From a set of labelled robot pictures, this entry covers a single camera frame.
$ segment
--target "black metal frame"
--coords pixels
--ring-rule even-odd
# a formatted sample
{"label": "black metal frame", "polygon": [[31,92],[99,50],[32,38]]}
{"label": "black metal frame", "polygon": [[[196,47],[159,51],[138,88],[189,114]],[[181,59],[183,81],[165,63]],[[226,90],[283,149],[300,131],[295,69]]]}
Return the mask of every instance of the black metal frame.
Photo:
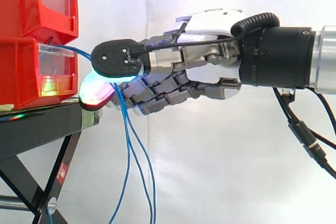
{"label": "black metal frame", "polygon": [[[18,115],[0,115],[0,177],[27,206],[27,211],[35,215],[33,224],[48,224],[48,202],[51,198],[58,199],[81,131],[98,124],[99,113],[84,111],[75,102]],[[64,136],[47,185],[42,190],[17,155]],[[58,210],[52,219],[54,224],[67,223]]]}

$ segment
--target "warning label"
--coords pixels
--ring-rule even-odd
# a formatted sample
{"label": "warning label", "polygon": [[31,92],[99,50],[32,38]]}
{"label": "warning label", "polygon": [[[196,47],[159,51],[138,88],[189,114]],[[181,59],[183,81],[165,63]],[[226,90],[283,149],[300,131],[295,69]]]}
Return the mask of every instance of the warning label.
{"label": "warning label", "polygon": [[67,173],[68,173],[68,166],[65,165],[64,163],[61,164],[59,170],[58,170],[58,173],[57,173],[57,176],[56,176],[56,179],[58,180],[58,182],[63,185],[64,183],[64,180],[67,176]]}

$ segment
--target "blue cable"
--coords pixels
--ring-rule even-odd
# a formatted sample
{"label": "blue cable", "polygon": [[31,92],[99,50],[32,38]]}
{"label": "blue cable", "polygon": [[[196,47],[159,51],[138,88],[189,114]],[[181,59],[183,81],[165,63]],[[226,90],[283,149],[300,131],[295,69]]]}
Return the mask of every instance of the blue cable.
{"label": "blue cable", "polygon": [[49,217],[49,223],[50,223],[50,224],[54,224],[54,222],[52,221],[53,219],[52,219],[52,217],[51,217],[49,208],[47,208],[47,215],[48,215],[48,217]]}
{"label": "blue cable", "polygon": [[84,56],[88,60],[91,60],[91,55],[89,53],[87,53],[87,52],[85,52],[83,50],[80,50],[80,49],[78,49],[76,47],[62,46],[62,45],[52,45],[52,46],[60,47],[60,48],[64,48],[64,49],[68,49],[68,50],[74,51],[74,52],[78,53],[79,55]]}
{"label": "blue cable", "polygon": [[121,189],[121,194],[120,194],[120,197],[119,197],[119,200],[118,200],[118,204],[117,204],[117,207],[116,207],[116,209],[115,209],[115,211],[114,211],[114,213],[111,217],[111,220],[109,222],[110,224],[112,224],[114,219],[116,218],[116,215],[119,211],[120,205],[121,205],[122,200],[124,198],[125,189],[126,189],[126,185],[127,185],[127,181],[128,181],[128,177],[129,177],[129,173],[130,173],[130,168],[131,168],[131,155],[130,155],[130,145],[129,145],[130,134],[128,132],[127,119],[124,115],[123,115],[123,121],[124,121],[126,144],[127,144],[127,170],[126,170],[126,174],[125,174],[124,183],[123,183],[123,186],[122,186],[122,189]]}
{"label": "blue cable", "polygon": [[[75,47],[70,47],[70,46],[61,46],[61,45],[55,45],[57,47],[60,47],[60,48],[65,48],[65,49],[69,49],[69,50],[72,50],[82,56],[84,56],[86,59],[90,60],[91,61],[91,55],[88,54],[87,52],[83,51],[83,50],[80,50],[78,48],[75,48]],[[120,102],[120,107],[121,107],[121,111],[122,111],[122,117],[123,117],[123,122],[124,122],[124,128],[125,128],[125,135],[126,135],[126,142],[127,142],[127,171],[126,171],[126,174],[125,174],[125,179],[124,179],[124,183],[123,183],[123,187],[122,187],[122,190],[121,190],[121,195],[120,195],[120,198],[119,198],[119,201],[118,201],[118,204],[117,204],[117,207],[111,217],[111,220],[110,220],[110,224],[113,223],[119,209],[120,209],[120,206],[121,206],[121,203],[122,203],[122,200],[123,200],[123,197],[124,197],[124,193],[125,193],[125,189],[126,189],[126,185],[127,185],[127,181],[128,181],[128,177],[129,177],[129,172],[130,172],[130,150],[132,151],[132,154],[134,156],[134,159],[135,159],[135,162],[136,162],[136,165],[138,166],[138,169],[139,169],[139,172],[140,172],[140,175],[141,175],[141,180],[142,180],[142,184],[143,184],[143,187],[144,187],[144,190],[145,190],[145,194],[146,194],[146,198],[148,200],[148,203],[150,205],[150,215],[151,215],[151,219],[150,219],[150,224],[154,223],[156,224],[156,185],[155,185],[155,177],[154,177],[154,172],[153,172],[153,168],[152,168],[152,163],[151,163],[151,160],[149,158],[149,155],[145,149],[145,147],[143,146],[135,128],[133,127],[133,124],[131,122],[131,119],[129,117],[129,114],[128,114],[128,111],[127,111],[127,107],[126,107],[126,104],[125,104],[125,101],[123,99],[123,95],[121,93],[121,90],[119,89],[119,86],[117,84],[115,85],[112,85],[114,87],[114,89],[116,90],[116,93],[119,97],[119,100],[121,101]],[[150,172],[151,172],[151,177],[152,177],[152,181],[153,181],[153,203],[154,203],[154,217],[153,217],[153,208],[152,208],[152,202],[151,202],[151,199],[150,199],[150,196],[149,196],[149,193],[148,193],[148,190],[147,190],[147,186],[146,186],[146,183],[145,183],[145,178],[144,178],[144,175],[143,175],[143,171],[142,171],[142,168],[141,168],[141,165],[140,165],[140,162],[138,160],[138,157],[135,153],[135,150],[133,148],[133,145],[132,145],[132,142],[131,142],[131,139],[130,139],[130,134],[129,134],[129,131],[128,131],[128,126],[127,126],[127,123],[129,123],[131,129],[132,129],[132,132],[133,134],[135,135],[136,139],[138,140],[138,143],[140,144],[145,156],[146,156],[146,159],[147,159],[147,162],[149,164],[149,168],[150,168]]]}
{"label": "blue cable", "polygon": [[[123,99],[121,90],[120,90],[120,88],[119,88],[119,86],[117,84],[112,84],[112,86],[114,87],[114,89],[115,89],[115,91],[116,91],[116,93],[118,95],[119,100],[122,101],[121,104],[120,104],[122,114],[123,114],[123,116],[125,118],[127,118],[128,123],[131,126],[131,120],[129,118],[129,115],[128,115],[128,112],[127,112],[127,107],[126,107],[125,101]],[[138,169],[139,169],[139,172],[140,172],[140,176],[141,176],[141,180],[142,180],[142,185],[143,185],[143,188],[145,190],[146,198],[147,198],[147,201],[148,201],[148,204],[149,204],[149,207],[150,207],[150,224],[152,224],[153,223],[153,207],[152,207],[152,202],[151,202],[150,195],[149,195],[148,190],[147,190],[147,185],[146,185],[145,178],[144,178],[144,175],[143,175],[143,170],[142,170],[142,167],[140,165],[140,162],[138,160],[138,157],[137,157],[137,155],[135,153],[135,150],[133,148],[133,145],[132,145],[131,141],[129,141],[129,145],[130,145],[130,148],[132,150],[132,153],[133,153],[136,165],[138,166]]]}
{"label": "blue cable", "polygon": [[152,183],[153,183],[153,204],[154,204],[154,224],[156,224],[156,185],[155,185],[155,177],[154,177],[154,171],[153,171],[153,167],[152,167],[152,162],[149,158],[149,155],[145,149],[145,146],[143,146],[135,128],[133,127],[133,124],[131,122],[131,119],[130,119],[130,116],[128,115],[128,112],[126,113],[126,116],[127,116],[127,119],[128,119],[128,123],[132,129],[132,132],[133,134],[135,135],[136,139],[138,140],[138,143],[139,145],[141,146],[145,156],[146,156],[146,159],[147,159],[147,162],[148,162],[148,166],[149,166],[149,169],[150,169],[150,173],[151,173],[151,177],[152,177]]}

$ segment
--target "screw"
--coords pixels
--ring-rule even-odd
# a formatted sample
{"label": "screw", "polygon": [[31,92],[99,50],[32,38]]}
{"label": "screw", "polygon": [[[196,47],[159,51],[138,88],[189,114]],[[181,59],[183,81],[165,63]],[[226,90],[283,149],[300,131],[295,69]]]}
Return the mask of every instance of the screw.
{"label": "screw", "polygon": [[48,211],[51,215],[57,210],[57,199],[55,197],[51,198],[47,204]]}

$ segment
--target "white wall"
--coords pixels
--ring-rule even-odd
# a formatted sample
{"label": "white wall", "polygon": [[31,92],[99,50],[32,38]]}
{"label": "white wall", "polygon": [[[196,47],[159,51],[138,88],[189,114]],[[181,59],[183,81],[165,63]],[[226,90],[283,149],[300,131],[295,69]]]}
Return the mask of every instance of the white wall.
{"label": "white wall", "polygon": [[[319,28],[335,23],[334,3],[80,0],[80,38],[72,44],[91,51],[110,39],[141,40],[161,34],[178,15],[222,6],[241,8],[247,15],[271,11],[283,26]],[[90,66],[82,60],[80,68],[83,78]],[[335,108],[336,98],[327,98]],[[334,139],[322,106],[311,94],[298,92],[293,108],[308,125]],[[132,118],[155,165],[158,223],[336,222],[335,181],[291,134],[270,89],[244,87],[227,101],[188,100],[150,116],[149,125],[148,118]],[[52,143],[20,156],[42,186],[59,146]],[[101,124],[84,132],[60,196],[59,208],[69,223],[108,223],[122,186],[125,154],[120,113],[104,110]],[[336,164],[332,152],[328,157]],[[132,167],[116,223],[149,222],[141,181]],[[7,191],[0,186],[0,193]],[[30,220],[30,214],[0,211],[1,224]]]}

